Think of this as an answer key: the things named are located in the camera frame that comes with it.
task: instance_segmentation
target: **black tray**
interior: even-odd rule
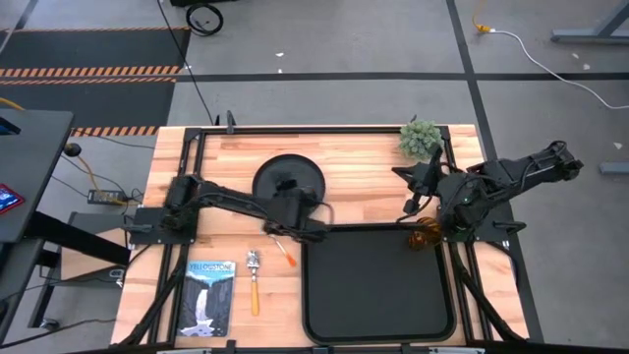
[[[302,247],[304,330],[318,344],[442,341],[456,321],[443,249],[401,225],[336,225]]]

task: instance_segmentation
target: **succulent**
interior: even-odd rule
[[[407,157],[430,158],[430,147],[434,143],[443,144],[434,122],[412,120],[400,129],[400,149]]]

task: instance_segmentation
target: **book cover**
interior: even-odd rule
[[[227,335],[235,273],[235,262],[188,263],[177,322],[179,335]]]

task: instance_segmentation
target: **orange handle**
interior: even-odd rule
[[[259,299],[257,297],[257,281],[252,281],[252,315],[259,314]]]

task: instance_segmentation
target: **floor mat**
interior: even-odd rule
[[[22,80],[0,82],[0,96],[26,109],[75,114],[73,136],[154,135],[166,125],[170,78]]]
[[[185,52],[190,31],[174,33]],[[168,29],[23,29],[0,56],[0,77],[174,74],[182,65]]]

